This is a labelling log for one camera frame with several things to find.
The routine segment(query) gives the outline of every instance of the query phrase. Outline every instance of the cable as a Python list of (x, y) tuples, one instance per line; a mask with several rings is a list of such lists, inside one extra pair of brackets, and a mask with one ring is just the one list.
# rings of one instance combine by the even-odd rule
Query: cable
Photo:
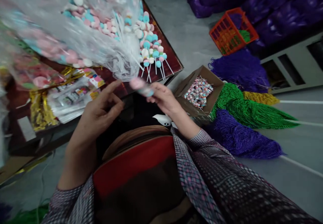
[(39, 203), (38, 203), (38, 206), (37, 206), (37, 209), (36, 209), (36, 217), (37, 217), (37, 224), (39, 224), (39, 213), (38, 213), (38, 209), (39, 209), (39, 206), (42, 204), (41, 200), (43, 198), (43, 194), (44, 194), (44, 172), (46, 170), (46, 168), (48, 167), (48, 165), (51, 163), (51, 161), (53, 160), (54, 156), (55, 156), (55, 153), (56, 153), (56, 150), (52, 151), (52, 157), (51, 159), (47, 162), (46, 166), (43, 168), (43, 170), (41, 171), (41, 174), (40, 174), (40, 180), (41, 180), (41, 195), (40, 195), (40, 200), (39, 200)]

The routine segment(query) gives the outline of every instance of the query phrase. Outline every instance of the clear plastic bag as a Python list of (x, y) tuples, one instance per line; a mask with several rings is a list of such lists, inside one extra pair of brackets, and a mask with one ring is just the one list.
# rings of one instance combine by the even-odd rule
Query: clear plastic bag
[(119, 41), (86, 26), (82, 20), (65, 16), (70, 0), (0, 0), (3, 22), (36, 52), (62, 64), (107, 67), (124, 82), (139, 72), (139, 40), (125, 31), (125, 19), (135, 24), (140, 0), (82, 0), (101, 21), (114, 19)]
[(0, 65), (5, 66), (16, 81), (17, 89), (33, 91), (62, 83), (64, 77), (25, 52), (0, 29)]
[(6, 91), (0, 85), (0, 168), (5, 165), (7, 159), (9, 158), (7, 150), (7, 141), (5, 137), (5, 132), (8, 128), (8, 110), (7, 104), (8, 100), (5, 96)]

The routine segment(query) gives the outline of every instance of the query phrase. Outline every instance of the hand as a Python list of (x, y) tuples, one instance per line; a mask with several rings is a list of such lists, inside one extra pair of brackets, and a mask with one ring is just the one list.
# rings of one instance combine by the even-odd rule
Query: hand
[(93, 142), (102, 134), (123, 110), (124, 103), (113, 91), (121, 81), (110, 83), (100, 95), (85, 107), (70, 142)]
[(171, 119), (175, 114), (186, 114), (169, 88), (161, 83), (152, 83), (150, 87), (153, 89), (154, 95), (148, 97), (147, 102), (156, 103)]

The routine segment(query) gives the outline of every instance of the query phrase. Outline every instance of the wooden table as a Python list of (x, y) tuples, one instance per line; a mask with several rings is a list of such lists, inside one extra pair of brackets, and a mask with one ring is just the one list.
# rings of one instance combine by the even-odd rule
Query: wooden table
[[(150, 9), (146, 5), (145, 1), (143, 0), (143, 5), (144, 5), (144, 10), (149, 12), (150, 14), (150, 22), (155, 26), (154, 33), (158, 35), (158, 38), (162, 40), (162, 46), (164, 47), (164, 52), (167, 54), (167, 61), (170, 64), (174, 75), (171, 73), (169, 67), (167, 66), (166, 63), (164, 63), (164, 70), (165, 70), (165, 76), (166, 76), (166, 83), (165, 85), (169, 84), (172, 79), (178, 75), (180, 71), (183, 70), (183, 65), (182, 63), (178, 60), (176, 53), (174, 52), (173, 48), (169, 44), (167, 38), (161, 31), (158, 23), (156, 22), (155, 18), (150, 12)], [(52, 62), (46, 58), (43, 58), (42, 60), (49, 66), (51, 66), (53, 69), (57, 71), (62, 71), (65, 66), (60, 65), (58, 63)], [(115, 81), (115, 79), (112, 77), (112, 73), (107, 69), (107, 68), (95, 68), (95, 71), (101, 78), (106, 82), (106, 84), (111, 83), (112, 81)], [(143, 78), (147, 78), (147, 70), (144, 72)], [(155, 69), (152, 67), (150, 71), (150, 76), (151, 76), (151, 81), (152, 82), (158, 82), (162, 81), (162, 76), (159, 71), (157, 75), (155, 74)], [(21, 131), (21, 128), (17, 122), (18, 119), (21, 119), (23, 117), (28, 117), (30, 118), (30, 104), (18, 108), (21, 105), (24, 105), (28, 98), (29, 98), (29, 93), (25, 91), (18, 91), (16, 90), (16, 85), (15, 83), (12, 83), (9, 85), (7, 88), (7, 97), (10, 101), (9, 103), (9, 120), (10, 120), (10, 127), (9, 131), (13, 134), (11, 141), (9, 143), (9, 153), (10, 155), (14, 156), (41, 156), (49, 151), (52, 151), (53, 149), (59, 147), (60, 145), (68, 142), (69, 138), (71, 137), (72, 133), (68, 133), (59, 139), (52, 141), (48, 144), (46, 144), (43, 148), (40, 148), (39, 151), (37, 149), (39, 148), (39, 142), (40, 140), (43, 139), (50, 139), (51, 136), (54, 133), (60, 132), (66, 127), (69, 127), (76, 122), (78, 122), (79, 118), (76, 118), (66, 124), (60, 124), (58, 126), (52, 127), (50, 129), (40, 131), (36, 133), (36, 138), (26, 141), (25, 137)], [(129, 83), (123, 83), (120, 85), (117, 90), (115, 91), (115, 94), (120, 97), (120, 98), (125, 98), (129, 94), (131, 94), (133, 90), (130, 88)]]

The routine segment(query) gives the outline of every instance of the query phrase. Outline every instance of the orange plastic crate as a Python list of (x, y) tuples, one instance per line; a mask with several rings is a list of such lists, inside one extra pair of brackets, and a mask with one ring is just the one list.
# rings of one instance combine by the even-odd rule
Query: orange plastic crate
[[(241, 15), (240, 30), (246, 30), (250, 33), (250, 41), (246, 42), (238, 28), (234, 25), (230, 18), (230, 15), (233, 14)], [(259, 38), (256, 30), (253, 28), (246, 17), (245, 12), (243, 12), (241, 8), (234, 8), (226, 11), (220, 21), (210, 30), (209, 34), (224, 56), (228, 56), (233, 52), (240, 50)]]

